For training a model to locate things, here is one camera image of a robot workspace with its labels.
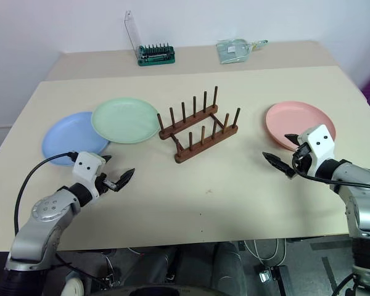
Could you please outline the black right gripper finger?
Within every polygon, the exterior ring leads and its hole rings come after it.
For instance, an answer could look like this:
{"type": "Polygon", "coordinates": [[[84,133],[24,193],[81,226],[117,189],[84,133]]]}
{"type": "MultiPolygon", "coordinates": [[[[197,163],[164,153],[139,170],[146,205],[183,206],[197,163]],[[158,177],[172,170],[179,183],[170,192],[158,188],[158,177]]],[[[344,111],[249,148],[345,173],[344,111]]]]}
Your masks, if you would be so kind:
{"type": "Polygon", "coordinates": [[[289,149],[291,151],[295,151],[297,150],[301,145],[301,140],[299,138],[299,135],[298,134],[285,134],[284,137],[289,141],[291,142],[291,144],[285,144],[284,147],[286,149],[289,149]]]}
{"type": "Polygon", "coordinates": [[[268,152],[262,152],[262,155],[272,167],[284,173],[289,179],[292,179],[296,175],[295,170],[284,163],[278,156],[268,152]]]}

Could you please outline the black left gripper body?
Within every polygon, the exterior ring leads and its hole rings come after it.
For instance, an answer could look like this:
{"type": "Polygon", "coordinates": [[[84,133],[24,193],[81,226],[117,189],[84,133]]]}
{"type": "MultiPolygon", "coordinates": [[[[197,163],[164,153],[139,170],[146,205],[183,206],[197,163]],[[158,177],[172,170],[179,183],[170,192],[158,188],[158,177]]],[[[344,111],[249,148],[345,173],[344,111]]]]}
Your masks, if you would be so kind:
{"type": "Polygon", "coordinates": [[[105,173],[101,173],[95,179],[95,187],[99,194],[104,194],[108,190],[116,191],[117,185],[110,180],[107,179],[107,175],[105,173]]]}

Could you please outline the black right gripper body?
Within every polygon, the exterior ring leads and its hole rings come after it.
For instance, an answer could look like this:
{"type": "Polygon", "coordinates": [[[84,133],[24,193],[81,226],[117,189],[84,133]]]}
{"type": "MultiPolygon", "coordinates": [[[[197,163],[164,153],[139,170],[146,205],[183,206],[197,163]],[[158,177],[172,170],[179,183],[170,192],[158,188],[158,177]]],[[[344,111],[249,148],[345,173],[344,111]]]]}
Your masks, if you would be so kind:
{"type": "Polygon", "coordinates": [[[316,156],[311,146],[305,142],[300,145],[292,156],[292,167],[301,177],[315,177],[316,156]]]}

